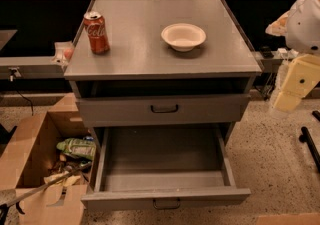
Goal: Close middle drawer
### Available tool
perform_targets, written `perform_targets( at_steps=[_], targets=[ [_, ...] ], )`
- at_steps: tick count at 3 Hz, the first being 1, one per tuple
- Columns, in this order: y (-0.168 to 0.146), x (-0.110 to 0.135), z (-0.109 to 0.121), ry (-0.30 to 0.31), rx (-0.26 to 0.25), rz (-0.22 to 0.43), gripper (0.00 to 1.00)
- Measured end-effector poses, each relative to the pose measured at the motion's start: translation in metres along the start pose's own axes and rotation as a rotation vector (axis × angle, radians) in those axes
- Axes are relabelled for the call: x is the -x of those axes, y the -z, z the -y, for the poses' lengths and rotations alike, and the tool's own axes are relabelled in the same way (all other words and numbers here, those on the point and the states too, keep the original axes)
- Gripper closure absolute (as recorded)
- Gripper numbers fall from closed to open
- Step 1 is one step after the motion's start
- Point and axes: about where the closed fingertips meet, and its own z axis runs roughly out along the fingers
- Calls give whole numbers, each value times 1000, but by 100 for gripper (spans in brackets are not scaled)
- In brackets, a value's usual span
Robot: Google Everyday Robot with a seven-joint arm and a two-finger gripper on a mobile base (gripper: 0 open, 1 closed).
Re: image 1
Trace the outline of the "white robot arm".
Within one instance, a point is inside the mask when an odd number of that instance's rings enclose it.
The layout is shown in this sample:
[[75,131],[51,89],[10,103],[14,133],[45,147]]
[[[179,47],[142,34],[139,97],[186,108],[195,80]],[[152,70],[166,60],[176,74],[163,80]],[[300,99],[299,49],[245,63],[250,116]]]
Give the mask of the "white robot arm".
[[298,53],[280,65],[271,95],[270,113],[281,117],[295,110],[320,82],[320,0],[297,0],[265,32],[284,36],[286,46]]

